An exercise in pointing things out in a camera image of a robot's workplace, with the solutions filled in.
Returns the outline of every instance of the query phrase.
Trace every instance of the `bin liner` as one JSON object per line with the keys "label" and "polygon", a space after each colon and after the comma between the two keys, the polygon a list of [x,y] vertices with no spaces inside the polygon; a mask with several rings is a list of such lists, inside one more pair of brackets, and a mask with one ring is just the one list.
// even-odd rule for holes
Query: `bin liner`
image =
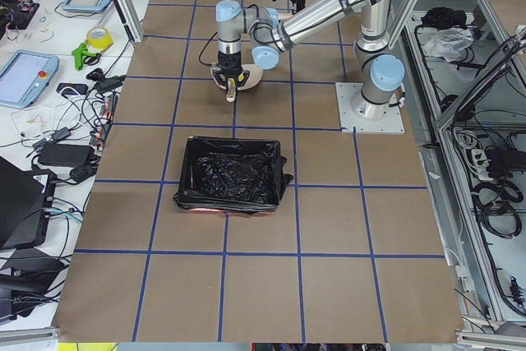
{"label": "bin liner", "polygon": [[286,162],[279,141],[189,137],[173,199],[186,210],[274,212],[293,180]]}

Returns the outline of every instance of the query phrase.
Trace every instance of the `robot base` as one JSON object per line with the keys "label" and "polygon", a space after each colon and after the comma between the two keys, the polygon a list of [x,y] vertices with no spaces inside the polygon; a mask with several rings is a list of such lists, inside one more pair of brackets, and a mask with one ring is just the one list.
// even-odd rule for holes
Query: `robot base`
{"label": "robot base", "polygon": [[[386,133],[390,135],[404,134],[404,123],[398,107],[390,107],[385,116],[378,121],[369,121],[358,116],[351,108],[351,99],[360,91],[363,84],[337,82],[339,122],[343,133]],[[390,104],[396,103],[395,96]]]}

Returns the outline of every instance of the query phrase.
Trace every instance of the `white plastic bag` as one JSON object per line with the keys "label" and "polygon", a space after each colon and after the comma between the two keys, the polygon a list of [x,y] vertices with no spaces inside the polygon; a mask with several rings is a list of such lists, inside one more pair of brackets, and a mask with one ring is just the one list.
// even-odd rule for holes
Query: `white plastic bag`
{"label": "white plastic bag", "polygon": [[466,57],[465,49],[473,43],[473,32],[469,29],[451,28],[440,30],[422,47],[428,57],[443,57],[446,62],[459,61]]}

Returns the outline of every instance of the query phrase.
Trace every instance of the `green clamp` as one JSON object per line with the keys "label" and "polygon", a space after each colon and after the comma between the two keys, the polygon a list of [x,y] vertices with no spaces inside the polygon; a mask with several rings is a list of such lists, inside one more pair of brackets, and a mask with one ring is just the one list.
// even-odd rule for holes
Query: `green clamp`
{"label": "green clamp", "polygon": [[82,70],[84,66],[84,57],[94,57],[96,53],[89,52],[86,43],[81,43],[81,45],[72,51],[72,55],[75,58],[75,69]]}

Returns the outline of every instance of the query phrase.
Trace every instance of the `blue joint cap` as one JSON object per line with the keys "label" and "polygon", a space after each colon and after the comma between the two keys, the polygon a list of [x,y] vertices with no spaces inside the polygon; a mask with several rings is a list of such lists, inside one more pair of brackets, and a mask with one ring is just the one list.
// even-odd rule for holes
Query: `blue joint cap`
{"label": "blue joint cap", "polygon": [[241,6],[235,0],[222,0],[215,5],[215,21],[232,20],[241,12]]}
{"label": "blue joint cap", "polygon": [[371,80],[384,92],[396,90],[402,84],[404,74],[404,64],[394,55],[381,55],[371,65]]}
{"label": "blue joint cap", "polygon": [[263,70],[270,70],[278,66],[279,53],[266,45],[259,45],[252,50],[252,57],[256,66]]}
{"label": "blue joint cap", "polygon": [[272,18],[272,27],[275,28],[279,24],[278,11],[275,8],[265,7],[265,9],[269,12],[270,17]]}

